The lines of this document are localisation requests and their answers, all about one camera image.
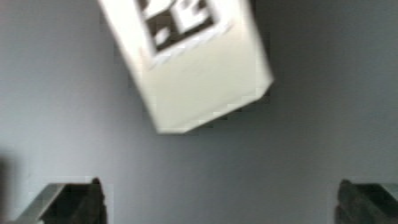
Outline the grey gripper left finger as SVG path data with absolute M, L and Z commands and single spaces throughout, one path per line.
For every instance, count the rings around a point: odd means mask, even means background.
M 11 224 L 44 224 L 41 216 L 50 208 L 50 205 L 57 199 L 60 191 L 64 189 L 64 184 L 52 183 L 44 186 L 27 209 L 23 210 L 18 218 L 12 220 Z

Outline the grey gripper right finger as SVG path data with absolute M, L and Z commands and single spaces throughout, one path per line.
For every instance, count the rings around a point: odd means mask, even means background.
M 398 184 L 380 183 L 380 208 L 384 210 L 398 210 Z

